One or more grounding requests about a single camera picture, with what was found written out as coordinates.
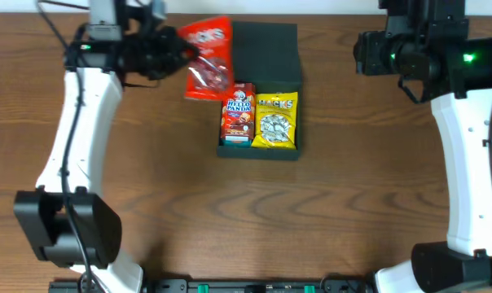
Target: yellow bag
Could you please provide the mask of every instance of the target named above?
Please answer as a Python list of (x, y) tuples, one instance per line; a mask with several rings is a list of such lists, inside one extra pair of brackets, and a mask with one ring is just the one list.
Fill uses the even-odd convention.
[(295, 150), (298, 93), (258, 94), (252, 147)]

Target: red package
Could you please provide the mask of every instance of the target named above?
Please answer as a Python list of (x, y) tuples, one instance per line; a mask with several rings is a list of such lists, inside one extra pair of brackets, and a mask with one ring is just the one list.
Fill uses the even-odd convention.
[(230, 18), (202, 20), (180, 28), (178, 34), (200, 50), (188, 66), (186, 97), (222, 101), (233, 96)]
[(255, 85), (235, 84), (233, 98), (222, 103), (221, 139), (248, 142), (255, 137)]

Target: cardboard box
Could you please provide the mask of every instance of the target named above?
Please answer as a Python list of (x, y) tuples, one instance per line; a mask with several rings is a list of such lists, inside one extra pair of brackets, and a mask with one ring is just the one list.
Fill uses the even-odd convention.
[(297, 25), (251, 22), (233, 23), (235, 80), (253, 83), (257, 94), (298, 92), (296, 150), (224, 146), (217, 156), (224, 158), (298, 160), (302, 148), (302, 70), (298, 55)]

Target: snack package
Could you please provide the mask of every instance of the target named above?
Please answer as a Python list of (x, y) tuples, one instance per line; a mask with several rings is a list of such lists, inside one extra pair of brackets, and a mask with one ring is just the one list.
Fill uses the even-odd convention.
[(255, 86), (235, 84), (233, 98), (222, 103), (221, 139), (225, 146), (250, 147), (255, 135)]
[(258, 94), (252, 147), (295, 150), (298, 93)]
[(188, 65), (186, 98), (224, 100), (234, 92), (231, 58), (232, 29), (227, 16), (202, 20), (178, 30), (200, 50)]

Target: tabletop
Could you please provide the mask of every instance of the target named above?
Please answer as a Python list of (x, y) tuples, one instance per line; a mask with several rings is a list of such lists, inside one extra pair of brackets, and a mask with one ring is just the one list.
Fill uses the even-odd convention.
[[(207, 15), (171, 15), (180, 26)], [(51, 15), (70, 39), (86, 15)], [(220, 159), (218, 103), (183, 98), (187, 71), (156, 89), (125, 89), (113, 121), (104, 200), (122, 247), (153, 278), (363, 275), (445, 241), (449, 221), (440, 134), (430, 106), (397, 77), (355, 74), (358, 33), (384, 16), (235, 15), (298, 24), (304, 74), (297, 162)], [(472, 18), (492, 37), (492, 17)], [(0, 15), (0, 290), (46, 291), (75, 278), (38, 262), (12, 211), (50, 154), (64, 98), (59, 42), (33, 14)], [(141, 77), (130, 81), (145, 83)]]

